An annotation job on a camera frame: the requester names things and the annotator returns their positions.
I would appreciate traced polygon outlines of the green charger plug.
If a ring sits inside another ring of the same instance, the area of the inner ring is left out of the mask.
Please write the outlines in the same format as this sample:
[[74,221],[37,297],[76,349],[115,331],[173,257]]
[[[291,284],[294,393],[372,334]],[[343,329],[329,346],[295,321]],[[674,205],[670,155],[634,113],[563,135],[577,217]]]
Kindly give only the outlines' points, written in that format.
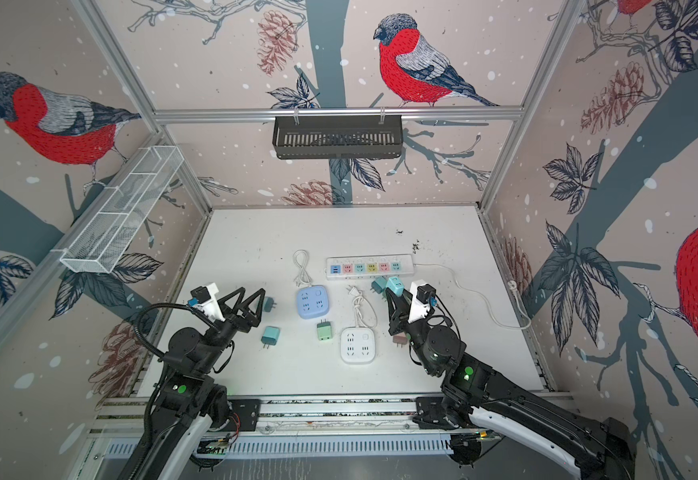
[[321,321],[317,324],[317,337],[319,341],[328,341],[333,337],[333,328],[330,321]]

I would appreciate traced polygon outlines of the light teal charger plug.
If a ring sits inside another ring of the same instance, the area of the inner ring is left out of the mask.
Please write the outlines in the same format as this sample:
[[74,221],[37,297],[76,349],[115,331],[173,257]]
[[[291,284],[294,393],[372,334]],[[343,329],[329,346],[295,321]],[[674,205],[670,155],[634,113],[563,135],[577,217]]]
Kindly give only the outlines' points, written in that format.
[[405,286],[399,277],[392,276],[386,280],[386,289],[391,291],[396,297],[402,297]]

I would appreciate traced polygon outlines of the dark teal charger plug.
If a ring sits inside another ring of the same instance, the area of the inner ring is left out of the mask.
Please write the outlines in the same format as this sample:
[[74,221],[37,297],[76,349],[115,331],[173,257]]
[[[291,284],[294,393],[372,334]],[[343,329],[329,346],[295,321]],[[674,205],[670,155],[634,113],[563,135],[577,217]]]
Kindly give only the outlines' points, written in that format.
[[384,276],[376,277],[372,284],[371,289],[377,294],[383,294],[386,290],[387,278]]

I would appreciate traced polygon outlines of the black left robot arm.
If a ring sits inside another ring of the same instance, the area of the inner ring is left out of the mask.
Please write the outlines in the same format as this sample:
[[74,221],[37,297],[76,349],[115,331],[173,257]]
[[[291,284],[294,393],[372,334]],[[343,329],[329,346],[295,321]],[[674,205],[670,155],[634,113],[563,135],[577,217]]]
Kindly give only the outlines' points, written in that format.
[[[215,365],[225,351],[234,350],[234,336],[260,325],[265,301],[263,288],[246,296],[240,287],[216,298],[207,287],[198,287],[185,304],[155,303],[138,314],[133,323],[136,339],[162,363],[162,373],[146,403],[143,434],[119,474],[121,479],[177,479],[188,464],[200,471],[221,464],[197,457],[196,450],[208,431],[228,424],[233,431],[227,440],[235,442],[242,420],[233,410],[227,387],[212,375],[223,370]],[[189,312],[207,330],[184,327],[162,351],[143,332],[148,314],[161,309]]]

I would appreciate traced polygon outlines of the white multicolour power strip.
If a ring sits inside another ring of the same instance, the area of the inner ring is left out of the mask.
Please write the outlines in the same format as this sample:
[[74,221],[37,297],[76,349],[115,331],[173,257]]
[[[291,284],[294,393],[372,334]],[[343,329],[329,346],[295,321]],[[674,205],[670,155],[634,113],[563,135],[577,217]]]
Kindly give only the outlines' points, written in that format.
[[405,276],[414,272],[413,257],[410,254],[329,257],[325,268],[328,280]]

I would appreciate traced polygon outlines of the blue square socket cube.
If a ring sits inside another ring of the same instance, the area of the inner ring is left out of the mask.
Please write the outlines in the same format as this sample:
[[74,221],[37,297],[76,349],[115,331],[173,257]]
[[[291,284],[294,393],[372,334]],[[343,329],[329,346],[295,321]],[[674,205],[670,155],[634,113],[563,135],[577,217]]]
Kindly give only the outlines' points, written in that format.
[[305,320],[325,317],[330,311],[328,291],[323,285],[301,288],[296,294],[296,310]]

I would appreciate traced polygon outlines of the aluminium front rail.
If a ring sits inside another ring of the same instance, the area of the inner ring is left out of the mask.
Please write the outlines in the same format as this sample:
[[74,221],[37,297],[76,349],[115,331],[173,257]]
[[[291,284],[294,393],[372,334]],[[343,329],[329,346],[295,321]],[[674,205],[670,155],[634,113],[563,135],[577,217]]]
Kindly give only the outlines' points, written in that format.
[[[580,413],[567,392],[540,392],[552,404]],[[399,433],[417,430],[412,417],[415,399],[438,394],[365,394],[365,395],[272,395],[254,398],[262,402],[257,429],[259,435],[290,433]],[[146,398],[106,400],[90,427],[90,433],[141,433]]]

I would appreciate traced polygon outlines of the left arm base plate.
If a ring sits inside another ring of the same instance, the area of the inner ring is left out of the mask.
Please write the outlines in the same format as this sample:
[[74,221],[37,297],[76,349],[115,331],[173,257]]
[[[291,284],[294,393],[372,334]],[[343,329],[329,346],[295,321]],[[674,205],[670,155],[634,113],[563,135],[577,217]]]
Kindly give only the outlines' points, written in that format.
[[254,432],[257,429],[262,402],[254,398],[231,398],[226,422],[220,430],[235,433]]

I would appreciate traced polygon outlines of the white square socket cube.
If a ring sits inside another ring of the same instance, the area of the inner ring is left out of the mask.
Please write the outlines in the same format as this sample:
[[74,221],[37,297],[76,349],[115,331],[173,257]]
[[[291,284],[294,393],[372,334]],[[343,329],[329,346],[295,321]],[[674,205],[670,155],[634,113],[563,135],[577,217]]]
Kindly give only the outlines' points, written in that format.
[[349,327],[340,336],[341,359],[350,365],[369,364],[376,357],[374,331],[367,327]]

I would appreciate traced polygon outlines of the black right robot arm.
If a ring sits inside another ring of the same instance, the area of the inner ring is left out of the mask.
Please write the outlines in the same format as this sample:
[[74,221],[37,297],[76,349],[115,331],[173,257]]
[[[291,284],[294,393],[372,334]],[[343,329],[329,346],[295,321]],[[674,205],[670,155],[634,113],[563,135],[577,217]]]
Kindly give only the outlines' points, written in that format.
[[403,334],[415,364],[441,379],[442,399],[417,400],[422,429],[482,428],[545,456],[575,479],[632,479],[637,448],[628,427],[566,410],[520,387],[467,351],[436,289],[384,291],[389,333]]

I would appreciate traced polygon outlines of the pink charger plug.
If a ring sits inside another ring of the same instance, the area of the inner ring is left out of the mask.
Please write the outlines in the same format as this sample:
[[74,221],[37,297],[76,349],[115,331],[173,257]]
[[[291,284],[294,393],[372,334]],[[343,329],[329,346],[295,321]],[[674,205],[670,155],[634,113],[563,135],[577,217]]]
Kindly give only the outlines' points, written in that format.
[[397,347],[400,347],[400,348],[409,344],[409,338],[405,333],[393,335],[392,341]]

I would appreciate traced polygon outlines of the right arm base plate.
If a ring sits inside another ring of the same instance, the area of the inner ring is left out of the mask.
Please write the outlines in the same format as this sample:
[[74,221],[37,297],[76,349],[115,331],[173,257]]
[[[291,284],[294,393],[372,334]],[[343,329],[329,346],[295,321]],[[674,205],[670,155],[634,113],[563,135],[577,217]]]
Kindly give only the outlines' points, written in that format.
[[475,428],[471,414],[478,405],[454,400],[444,395],[420,396],[415,399],[412,421],[420,429],[456,430]]

